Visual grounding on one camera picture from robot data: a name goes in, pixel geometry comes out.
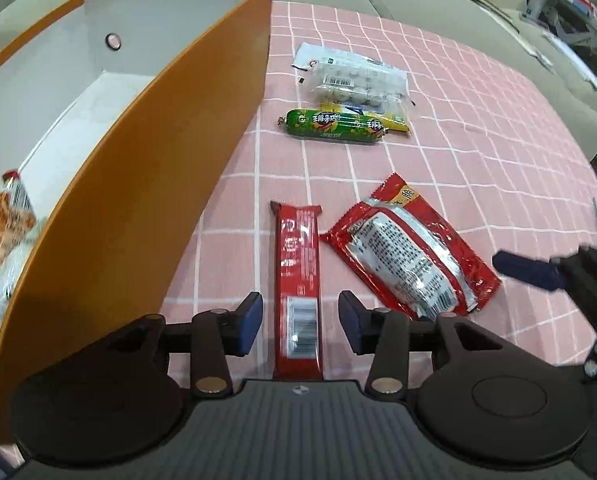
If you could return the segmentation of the green sausage stick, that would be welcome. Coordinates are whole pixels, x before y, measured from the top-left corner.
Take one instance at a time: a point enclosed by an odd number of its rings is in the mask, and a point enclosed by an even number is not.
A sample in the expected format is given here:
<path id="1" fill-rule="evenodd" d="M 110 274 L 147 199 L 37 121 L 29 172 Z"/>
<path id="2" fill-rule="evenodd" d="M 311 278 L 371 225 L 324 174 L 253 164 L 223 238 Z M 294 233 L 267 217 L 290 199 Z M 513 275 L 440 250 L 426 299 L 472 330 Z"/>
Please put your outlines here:
<path id="1" fill-rule="evenodd" d="M 299 139 L 376 144 L 386 134 L 378 118 L 327 110 L 289 110 L 278 125 Z"/>

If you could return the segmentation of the magazine on sofa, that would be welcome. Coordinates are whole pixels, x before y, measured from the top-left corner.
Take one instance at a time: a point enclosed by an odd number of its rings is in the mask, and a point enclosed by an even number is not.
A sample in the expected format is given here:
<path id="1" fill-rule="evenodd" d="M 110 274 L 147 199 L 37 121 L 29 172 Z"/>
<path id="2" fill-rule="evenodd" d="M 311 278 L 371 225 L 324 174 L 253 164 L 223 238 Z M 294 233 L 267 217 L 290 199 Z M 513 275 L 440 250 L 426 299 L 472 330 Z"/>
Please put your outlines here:
<path id="1" fill-rule="evenodd" d="M 556 65 L 538 49 L 541 44 L 550 44 L 561 58 L 565 58 L 576 73 L 597 91 L 597 76 L 588 65 L 558 36 L 544 27 L 534 25 L 523 14 L 509 14 L 489 0 L 471 0 L 495 23 L 503 28 L 527 54 L 536 58 L 549 72 L 556 73 Z"/>

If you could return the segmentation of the orange cardboard box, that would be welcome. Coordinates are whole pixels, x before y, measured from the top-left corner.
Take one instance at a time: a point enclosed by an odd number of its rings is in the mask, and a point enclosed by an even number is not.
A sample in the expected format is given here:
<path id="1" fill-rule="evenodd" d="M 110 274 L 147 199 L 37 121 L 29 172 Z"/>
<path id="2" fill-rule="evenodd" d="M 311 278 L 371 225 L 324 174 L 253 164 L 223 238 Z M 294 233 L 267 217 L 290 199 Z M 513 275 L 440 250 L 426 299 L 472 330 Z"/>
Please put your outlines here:
<path id="1" fill-rule="evenodd" d="M 0 52 L 0 170 L 44 227 L 0 328 L 27 377 L 161 308 L 265 91 L 272 0 L 68 0 Z"/>

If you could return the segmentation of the red chocolate bar wrapper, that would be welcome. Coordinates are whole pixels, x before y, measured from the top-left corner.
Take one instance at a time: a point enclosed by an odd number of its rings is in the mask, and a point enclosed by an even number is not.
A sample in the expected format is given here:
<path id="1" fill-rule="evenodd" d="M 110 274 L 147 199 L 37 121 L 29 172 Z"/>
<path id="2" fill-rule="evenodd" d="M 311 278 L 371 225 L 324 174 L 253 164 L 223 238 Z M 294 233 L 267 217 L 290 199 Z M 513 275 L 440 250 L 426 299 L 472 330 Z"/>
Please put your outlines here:
<path id="1" fill-rule="evenodd" d="M 274 214 L 274 379 L 323 379 L 319 206 L 271 202 Z"/>

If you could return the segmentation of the french fries snack bag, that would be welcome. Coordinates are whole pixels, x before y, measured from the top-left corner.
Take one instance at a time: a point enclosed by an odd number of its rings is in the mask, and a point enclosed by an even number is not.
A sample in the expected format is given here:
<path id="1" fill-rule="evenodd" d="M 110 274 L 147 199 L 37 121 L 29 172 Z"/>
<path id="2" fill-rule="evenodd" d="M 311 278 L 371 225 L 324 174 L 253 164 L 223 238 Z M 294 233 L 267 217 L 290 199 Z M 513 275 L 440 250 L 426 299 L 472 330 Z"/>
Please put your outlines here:
<path id="1" fill-rule="evenodd" d="M 25 186 L 16 170 L 2 175 L 0 188 L 0 266 L 36 223 Z"/>

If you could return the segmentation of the yellow America snack bag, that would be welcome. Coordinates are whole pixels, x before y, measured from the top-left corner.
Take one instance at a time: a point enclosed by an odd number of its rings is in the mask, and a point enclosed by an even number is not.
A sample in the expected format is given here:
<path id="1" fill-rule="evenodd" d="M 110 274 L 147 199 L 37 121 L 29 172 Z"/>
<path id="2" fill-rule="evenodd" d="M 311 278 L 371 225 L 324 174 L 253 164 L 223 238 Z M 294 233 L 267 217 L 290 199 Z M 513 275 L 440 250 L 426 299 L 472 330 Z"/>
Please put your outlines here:
<path id="1" fill-rule="evenodd" d="M 332 102 L 321 103 L 319 107 L 320 110 L 323 110 L 324 112 L 356 114 L 359 116 L 367 116 L 369 118 L 378 119 L 380 122 L 382 122 L 383 127 L 391 132 L 397 132 L 403 134 L 404 136 L 410 136 L 411 134 L 408 117 L 401 110 L 396 113 L 378 112 L 377 110 L 370 110 L 370 108 Z"/>

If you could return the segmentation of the pink checkered tablecloth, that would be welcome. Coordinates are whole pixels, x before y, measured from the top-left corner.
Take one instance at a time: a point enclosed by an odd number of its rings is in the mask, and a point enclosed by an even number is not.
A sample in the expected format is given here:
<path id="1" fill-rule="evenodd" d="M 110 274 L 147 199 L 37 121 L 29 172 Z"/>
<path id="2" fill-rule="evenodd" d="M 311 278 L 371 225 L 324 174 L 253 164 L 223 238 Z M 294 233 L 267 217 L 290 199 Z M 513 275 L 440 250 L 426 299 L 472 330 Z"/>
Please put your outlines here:
<path id="1" fill-rule="evenodd" d="M 411 134 L 373 145 L 300 140 L 278 118 L 314 102 L 292 65 L 303 42 L 369 55 L 405 70 Z M 234 149 L 158 309 L 170 322 L 264 299 L 236 379 L 274 369 L 274 214 L 270 203 L 319 206 L 328 231 L 399 174 L 483 260 L 532 258 L 597 243 L 597 178 L 570 129 L 533 81 L 427 30 L 331 6 L 272 0 L 265 91 Z"/>

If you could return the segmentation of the clear pack white balls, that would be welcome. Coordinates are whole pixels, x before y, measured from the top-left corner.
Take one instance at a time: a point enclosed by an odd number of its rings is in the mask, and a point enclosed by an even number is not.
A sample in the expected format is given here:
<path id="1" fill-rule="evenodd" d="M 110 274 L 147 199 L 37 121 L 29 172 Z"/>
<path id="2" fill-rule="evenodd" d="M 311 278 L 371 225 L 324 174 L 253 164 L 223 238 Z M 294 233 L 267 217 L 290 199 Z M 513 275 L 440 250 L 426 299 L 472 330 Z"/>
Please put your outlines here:
<path id="1" fill-rule="evenodd" d="M 315 103 L 395 115 L 407 115 L 415 106 L 405 70 L 368 56 L 303 42 L 292 65 L 302 72 L 305 98 Z"/>

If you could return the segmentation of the red silver snack packet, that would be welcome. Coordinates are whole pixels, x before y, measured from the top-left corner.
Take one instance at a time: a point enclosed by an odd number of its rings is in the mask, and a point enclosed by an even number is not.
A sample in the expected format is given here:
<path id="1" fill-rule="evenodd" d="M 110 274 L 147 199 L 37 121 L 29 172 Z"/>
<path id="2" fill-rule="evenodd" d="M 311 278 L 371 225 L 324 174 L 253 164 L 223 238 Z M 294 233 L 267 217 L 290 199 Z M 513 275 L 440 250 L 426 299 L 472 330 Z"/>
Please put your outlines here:
<path id="1" fill-rule="evenodd" d="M 483 309 L 500 278 L 399 174 L 321 235 L 385 307 L 413 320 Z"/>

